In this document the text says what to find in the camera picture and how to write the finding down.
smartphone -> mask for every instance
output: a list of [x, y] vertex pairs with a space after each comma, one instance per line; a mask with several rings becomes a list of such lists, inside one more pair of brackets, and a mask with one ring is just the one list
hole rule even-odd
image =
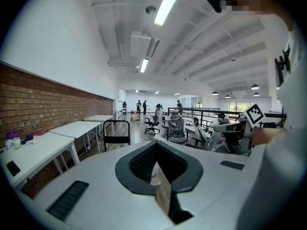
[[11, 172], [12, 176], [17, 175], [20, 172], [20, 169], [18, 166], [14, 163], [14, 161], [11, 161], [6, 164], [6, 167], [8, 167], [9, 171]]

brick wall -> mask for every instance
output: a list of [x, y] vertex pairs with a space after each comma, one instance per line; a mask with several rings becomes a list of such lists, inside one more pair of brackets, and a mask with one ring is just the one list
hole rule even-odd
[[0, 65], [0, 147], [15, 129], [24, 138], [93, 115], [111, 115], [113, 101]]

chair base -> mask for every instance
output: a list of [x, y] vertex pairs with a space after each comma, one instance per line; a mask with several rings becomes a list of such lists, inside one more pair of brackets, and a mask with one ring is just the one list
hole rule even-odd
[[149, 130], [152, 130], [152, 131], [155, 133], [155, 130], [159, 130], [159, 129], [158, 129], [158, 128], [154, 128], [154, 127], [146, 128], [146, 129], [145, 129], [145, 134], [146, 134], [146, 132], [149, 131]]

white table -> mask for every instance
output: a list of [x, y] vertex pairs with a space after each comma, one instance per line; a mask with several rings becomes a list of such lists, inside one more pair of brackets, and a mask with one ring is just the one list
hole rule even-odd
[[[107, 120], [112, 120], [113, 119], [113, 115], [95, 115], [95, 116], [92, 116], [92, 117], [87, 117], [85, 118], [83, 121], [86, 121], [86, 122], [100, 122], [100, 123], [104, 123], [105, 121]], [[111, 122], [111, 126], [112, 126], [112, 135], [114, 136], [114, 125], [113, 125], [113, 122]]]
[[[73, 143], [74, 139], [59, 136], [50, 132], [47, 132], [42, 136], [38, 136], [38, 138], [42, 140], [35, 145], [25, 144], [19, 149], [1, 149], [4, 150], [4, 152], [0, 153], [0, 164], [13, 187], [17, 187], [24, 179], [29, 177], [30, 174], [37, 173], [52, 160], [58, 172], [63, 174], [63, 171], [59, 166], [57, 156], [59, 156], [66, 149], [70, 150], [75, 164], [80, 162]], [[6, 166], [6, 164], [10, 161], [14, 161], [14, 163], [20, 169], [20, 172], [15, 176], [12, 176], [11, 172]]]
[[[97, 126], [99, 126], [101, 123], [98, 122], [83, 122], [83, 121], [77, 121], [77, 122], [73, 122], [61, 127], [57, 127], [54, 128], [52, 130], [50, 130], [51, 133], [54, 134], [58, 134], [61, 136], [67, 136], [67, 137], [71, 137], [74, 139], [78, 139], [81, 136], [83, 136], [83, 141], [84, 141], [84, 145], [86, 147], [86, 143], [85, 143], [85, 139], [84, 139], [84, 135], [87, 136], [87, 142], [89, 147], [87, 149], [90, 149], [91, 147], [91, 143], [90, 143], [90, 138], [89, 138], [89, 134], [96, 134], [96, 141], [97, 141], [97, 149], [98, 152], [100, 152], [99, 149], [99, 140], [98, 140], [98, 130], [97, 130]], [[92, 129], [96, 128], [96, 133], [89, 133], [89, 131], [91, 131]]]

ceiling light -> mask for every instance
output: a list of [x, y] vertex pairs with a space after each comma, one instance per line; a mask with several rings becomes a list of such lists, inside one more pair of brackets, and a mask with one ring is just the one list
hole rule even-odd
[[251, 90], [258, 90], [258, 89], [259, 89], [259, 86], [256, 84], [253, 84], [253, 86], [251, 87]]
[[147, 64], [148, 64], [148, 59], [144, 59], [144, 60], [142, 61], [141, 73], [144, 73], [144, 72], [145, 72], [145, 69], [146, 69]]
[[168, 13], [170, 12], [172, 6], [176, 0], [163, 0], [154, 23], [157, 25], [163, 25]]

